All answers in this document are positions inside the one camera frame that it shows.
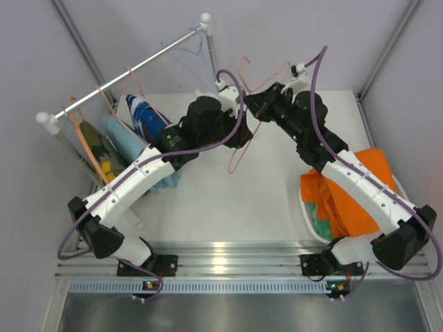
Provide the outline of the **pink hanger with orange trousers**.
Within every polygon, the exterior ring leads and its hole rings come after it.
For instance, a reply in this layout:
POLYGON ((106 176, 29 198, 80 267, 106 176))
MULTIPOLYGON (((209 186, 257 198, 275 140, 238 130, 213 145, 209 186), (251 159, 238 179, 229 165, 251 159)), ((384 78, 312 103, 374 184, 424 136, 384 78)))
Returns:
MULTIPOLYGON (((237 74, 240 79, 242 86, 246 90, 247 94, 259 93, 263 92, 266 88, 270 87, 273 82, 276 80, 281 80, 284 83, 287 83, 290 80, 291 76, 291 62, 285 61, 278 68, 275 67, 267 76, 262 76, 256 82, 253 82, 249 74, 252 73, 252 70, 255 67, 252 65, 251 60, 248 57, 241 57, 237 63, 237 74)), ((252 138, 242 147, 236 149, 230 157, 228 162, 227 172, 229 174, 234 174, 237 171, 237 168, 240 166, 240 163, 244 159, 251 143, 257 135, 261 127, 261 123, 258 120, 253 120, 251 118, 251 114, 247 111, 245 113, 247 120, 252 120, 253 129, 252 129, 252 138)))

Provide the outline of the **green white patterned trousers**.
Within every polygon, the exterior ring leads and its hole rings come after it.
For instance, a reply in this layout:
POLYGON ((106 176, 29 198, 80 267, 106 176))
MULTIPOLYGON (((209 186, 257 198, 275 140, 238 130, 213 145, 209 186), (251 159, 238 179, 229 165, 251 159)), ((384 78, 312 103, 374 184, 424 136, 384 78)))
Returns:
POLYGON ((320 219, 315 203, 304 203, 307 215, 307 226, 314 237, 322 242, 330 242, 334 239, 329 220, 320 219))

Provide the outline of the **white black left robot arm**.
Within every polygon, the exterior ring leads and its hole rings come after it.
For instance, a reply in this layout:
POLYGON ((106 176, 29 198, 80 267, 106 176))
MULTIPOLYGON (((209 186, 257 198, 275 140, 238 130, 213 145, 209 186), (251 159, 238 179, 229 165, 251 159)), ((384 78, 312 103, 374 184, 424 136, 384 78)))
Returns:
POLYGON ((154 271, 157 254, 142 237, 123 232, 124 214, 152 188, 175 188, 180 169, 200 153, 220 145, 238 148, 246 130, 243 99, 236 95, 202 95, 190 103, 182 125, 174 125, 143 96, 128 94, 124 104, 131 124, 105 117, 108 136, 89 123, 79 128, 102 173, 96 193, 68 203, 75 225, 98 259, 115 257, 142 275, 154 271))

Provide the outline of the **orange trousers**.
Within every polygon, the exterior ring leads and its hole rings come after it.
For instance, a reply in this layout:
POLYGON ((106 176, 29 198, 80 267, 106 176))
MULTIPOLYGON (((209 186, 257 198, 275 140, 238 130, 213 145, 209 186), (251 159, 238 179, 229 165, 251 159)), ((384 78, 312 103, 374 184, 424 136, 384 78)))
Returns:
MULTIPOLYGON (((381 149, 362 150, 356 153, 356 157, 390 189, 396 189, 391 168, 381 149)), ((345 190, 315 169, 300 176, 300 188, 303 201, 315 203, 319 218, 329 220, 334 239, 380 231, 376 221, 345 190)))

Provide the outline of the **blue wire hanger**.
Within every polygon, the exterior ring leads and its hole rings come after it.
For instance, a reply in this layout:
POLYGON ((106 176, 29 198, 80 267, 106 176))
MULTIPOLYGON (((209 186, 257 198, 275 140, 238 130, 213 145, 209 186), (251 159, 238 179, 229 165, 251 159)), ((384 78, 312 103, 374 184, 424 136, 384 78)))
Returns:
POLYGON ((161 60, 160 72, 164 84, 174 92, 215 93, 215 74, 206 50, 206 35, 202 26, 189 28, 192 36, 167 52, 161 60))

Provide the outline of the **blue white patterned trousers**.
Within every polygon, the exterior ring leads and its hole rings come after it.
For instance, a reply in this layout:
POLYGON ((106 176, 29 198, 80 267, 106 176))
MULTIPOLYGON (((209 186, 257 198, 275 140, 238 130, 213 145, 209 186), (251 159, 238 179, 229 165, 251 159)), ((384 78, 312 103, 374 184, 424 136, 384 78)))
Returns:
POLYGON ((134 131, 145 141, 151 143, 172 122, 139 95, 126 95, 134 131))

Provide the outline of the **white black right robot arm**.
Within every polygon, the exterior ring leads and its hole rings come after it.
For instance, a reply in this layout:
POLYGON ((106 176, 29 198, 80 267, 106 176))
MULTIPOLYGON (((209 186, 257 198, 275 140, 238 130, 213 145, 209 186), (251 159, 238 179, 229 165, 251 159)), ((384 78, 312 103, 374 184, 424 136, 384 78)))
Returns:
POLYGON ((319 94, 301 91, 292 95, 275 83, 244 97, 244 103, 260 122, 274 122, 288 134, 299 157, 351 196, 379 227, 371 234, 331 242, 323 251, 327 272, 336 275, 349 264, 376 262, 398 275, 429 241, 435 240, 432 229, 436 211, 403 199, 364 166, 325 126, 328 109, 319 94))

